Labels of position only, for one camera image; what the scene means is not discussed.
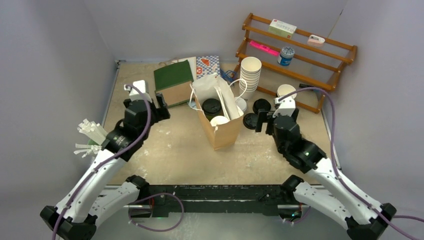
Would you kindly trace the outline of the single black cup lid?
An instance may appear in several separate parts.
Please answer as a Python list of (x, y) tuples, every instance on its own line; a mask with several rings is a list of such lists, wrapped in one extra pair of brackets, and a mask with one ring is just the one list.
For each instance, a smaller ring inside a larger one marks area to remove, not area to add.
[(222, 114), (221, 102), (215, 98), (206, 99), (201, 105), (201, 107), (204, 112), (204, 115), (209, 120)]

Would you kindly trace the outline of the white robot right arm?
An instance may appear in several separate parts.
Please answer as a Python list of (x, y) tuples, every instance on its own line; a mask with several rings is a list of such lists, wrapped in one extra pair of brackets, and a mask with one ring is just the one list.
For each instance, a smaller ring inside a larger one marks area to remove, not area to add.
[(352, 240), (379, 239), (396, 208), (373, 199), (347, 179), (322, 149), (302, 137), (300, 126), (290, 115), (260, 109), (256, 132), (261, 132), (263, 122), (267, 123), (266, 134), (273, 137), (277, 151), (288, 163), (328, 191), (318, 192), (301, 177), (291, 175), (281, 185), (282, 200), (311, 206), (342, 226)]

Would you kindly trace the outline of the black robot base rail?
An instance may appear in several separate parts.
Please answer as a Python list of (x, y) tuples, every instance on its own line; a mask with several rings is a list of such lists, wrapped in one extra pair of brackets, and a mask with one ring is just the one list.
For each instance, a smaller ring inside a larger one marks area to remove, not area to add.
[(297, 221), (309, 209), (289, 196), (287, 184), (258, 185), (152, 185), (132, 175), (126, 182), (139, 189), (137, 204), (146, 213), (136, 217), (161, 218), (170, 213), (262, 214)]

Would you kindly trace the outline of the brown kraft paper bag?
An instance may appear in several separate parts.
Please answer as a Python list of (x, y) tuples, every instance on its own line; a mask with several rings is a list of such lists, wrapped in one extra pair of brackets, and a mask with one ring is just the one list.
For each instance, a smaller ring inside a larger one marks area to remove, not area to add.
[(242, 99), (245, 91), (234, 95), (232, 85), (217, 73), (190, 84), (189, 106), (197, 112), (214, 150), (234, 144), (241, 131), (244, 112), (236, 101)]

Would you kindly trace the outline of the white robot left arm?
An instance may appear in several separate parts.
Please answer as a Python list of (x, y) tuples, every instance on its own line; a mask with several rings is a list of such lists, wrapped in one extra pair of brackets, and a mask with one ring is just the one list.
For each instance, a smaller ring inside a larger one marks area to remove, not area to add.
[(151, 194), (149, 183), (138, 175), (129, 176), (117, 189), (100, 197), (111, 178), (130, 160), (148, 138), (153, 124), (170, 118), (161, 93), (159, 107), (141, 96), (124, 101), (124, 118), (109, 132), (89, 169), (75, 187), (55, 206), (47, 205), (40, 217), (52, 230), (52, 239), (90, 240), (106, 219), (125, 205), (146, 203)]

